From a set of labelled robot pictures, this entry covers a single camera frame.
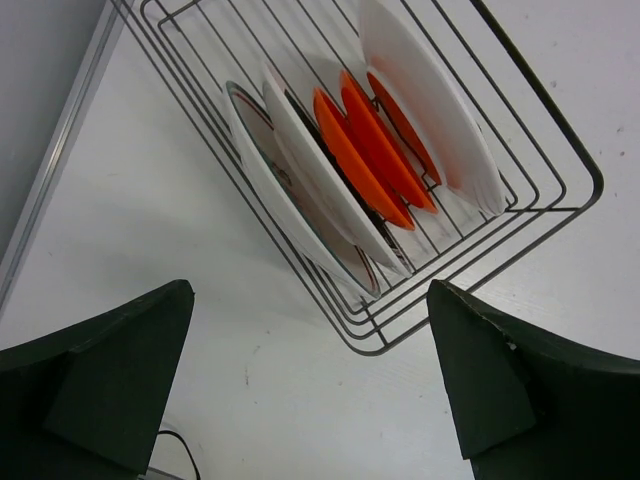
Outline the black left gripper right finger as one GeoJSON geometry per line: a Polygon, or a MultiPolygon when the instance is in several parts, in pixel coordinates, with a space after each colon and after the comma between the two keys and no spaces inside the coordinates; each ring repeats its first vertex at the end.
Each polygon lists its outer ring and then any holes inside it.
{"type": "Polygon", "coordinates": [[[639,363],[431,282],[426,303],[462,457],[477,479],[636,479],[639,363]]]}

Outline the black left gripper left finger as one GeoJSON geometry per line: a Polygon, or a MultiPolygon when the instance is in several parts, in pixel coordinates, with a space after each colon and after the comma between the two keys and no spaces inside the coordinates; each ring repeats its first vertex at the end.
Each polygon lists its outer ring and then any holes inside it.
{"type": "Polygon", "coordinates": [[[194,304],[191,284],[173,280],[2,350],[2,478],[145,474],[194,304]]]}

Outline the white plate with red characters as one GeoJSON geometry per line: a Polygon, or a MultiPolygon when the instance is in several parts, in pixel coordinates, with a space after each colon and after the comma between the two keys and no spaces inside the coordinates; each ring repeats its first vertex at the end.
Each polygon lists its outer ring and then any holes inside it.
{"type": "Polygon", "coordinates": [[[225,82],[224,100],[242,169],[276,224],[335,280],[359,296],[377,298],[380,284],[369,259],[314,204],[277,143],[266,110],[232,80],[225,82]]]}

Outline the white plate with teal rim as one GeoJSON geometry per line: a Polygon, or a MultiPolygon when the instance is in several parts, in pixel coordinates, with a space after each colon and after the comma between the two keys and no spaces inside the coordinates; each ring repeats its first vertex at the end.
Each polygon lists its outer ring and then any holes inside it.
{"type": "Polygon", "coordinates": [[[373,260],[407,278],[407,261],[393,249],[345,180],[332,165],[328,154],[310,132],[286,97],[286,87],[274,67],[262,64],[263,99],[274,125],[276,140],[292,168],[329,224],[341,237],[364,250],[373,260]]]}

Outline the orange plate front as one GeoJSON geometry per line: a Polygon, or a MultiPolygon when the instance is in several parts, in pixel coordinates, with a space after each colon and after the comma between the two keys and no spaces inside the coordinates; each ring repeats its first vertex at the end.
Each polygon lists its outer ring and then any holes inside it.
{"type": "Polygon", "coordinates": [[[335,102],[323,89],[315,87],[312,105],[323,139],[366,205],[393,225],[414,231],[415,224],[407,207],[369,165],[366,152],[354,138],[335,102]]]}

